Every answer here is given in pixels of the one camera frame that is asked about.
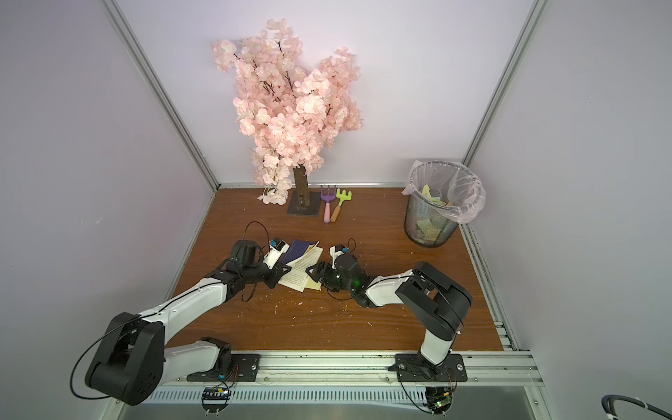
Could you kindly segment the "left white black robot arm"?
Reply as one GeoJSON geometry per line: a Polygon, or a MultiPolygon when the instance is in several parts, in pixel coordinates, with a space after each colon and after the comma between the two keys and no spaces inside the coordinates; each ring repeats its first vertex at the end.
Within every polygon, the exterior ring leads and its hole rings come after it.
{"type": "Polygon", "coordinates": [[[190,345],[167,343],[208,311],[241,293],[247,285],[273,288],[290,272],[282,256],[290,246],[276,238],[267,250],[250,240],[234,244],[231,255],[196,285],[141,313],[119,313],[105,334],[90,345],[94,356],[84,383],[98,399],[134,406],[170,381],[196,375],[226,381],[235,372],[228,343],[206,337],[190,345]]]}

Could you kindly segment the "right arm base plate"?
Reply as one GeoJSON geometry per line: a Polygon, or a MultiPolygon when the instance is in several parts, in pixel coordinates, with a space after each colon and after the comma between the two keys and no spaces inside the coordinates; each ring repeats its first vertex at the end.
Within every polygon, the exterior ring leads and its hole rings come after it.
{"type": "Polygon", "coordinates": [[[420,353],[398,353],[387,369],[404,383],[465,383],[468,381],[465,366],[462,355],[457,353],[450,353],[439,365],[432,364],[420,353]]]}

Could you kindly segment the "dark blue book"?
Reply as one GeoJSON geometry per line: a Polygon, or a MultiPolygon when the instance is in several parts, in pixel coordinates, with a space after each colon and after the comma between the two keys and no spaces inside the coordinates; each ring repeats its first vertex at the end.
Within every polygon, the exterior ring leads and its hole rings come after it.
{"type": "Polygon", "coordinates": [[[283,276],[278,284],[296,292],[303,292],[306,289],[306,280],[310,278],[306,274],[306,268],[316,264],[322,252],[320,243],[317,241],[292,241],[282,260],[283,264],[292,267],[292,271],[283,276]]]}

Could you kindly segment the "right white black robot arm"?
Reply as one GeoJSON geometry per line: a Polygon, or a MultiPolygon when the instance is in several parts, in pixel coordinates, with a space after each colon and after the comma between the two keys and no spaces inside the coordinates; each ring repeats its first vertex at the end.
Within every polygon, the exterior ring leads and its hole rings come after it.
{"type": "Polygon", "coordinates": [[[469,313],[474,299],[457,282],[428,262],[395,276],[372,278],[351,254],[318,262],[306,270],[329,292],[348,292],[364,308],[406,306],[425,327],[420,355],[433,366],[443,364],[469,313]]]}

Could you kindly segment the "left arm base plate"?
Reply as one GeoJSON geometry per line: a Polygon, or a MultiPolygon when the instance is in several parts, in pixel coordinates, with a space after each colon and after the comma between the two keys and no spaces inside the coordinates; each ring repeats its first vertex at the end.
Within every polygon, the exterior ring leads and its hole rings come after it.
{"type": "Polygon", "coordinates": [[[261,355],[259,353],[227,353],[215,367],[187,376],[188,382],[253,383],[257,380],[261,355]]]}

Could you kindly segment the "yellow sticky note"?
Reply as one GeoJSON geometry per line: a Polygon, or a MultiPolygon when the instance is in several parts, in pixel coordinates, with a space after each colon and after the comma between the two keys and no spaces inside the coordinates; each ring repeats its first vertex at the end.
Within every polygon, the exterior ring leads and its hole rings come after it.
{"type": "Polygon", "coordinates": [[[309,290],[314,290],[314,291],[317,291],[317,290],[320,291],[321,288],[322,288],[322,285],[318,282],[315,282],[311,278],[308,278],[308,280],[306,280],[306,286],[304,288],[309,289],[309,290]]]}

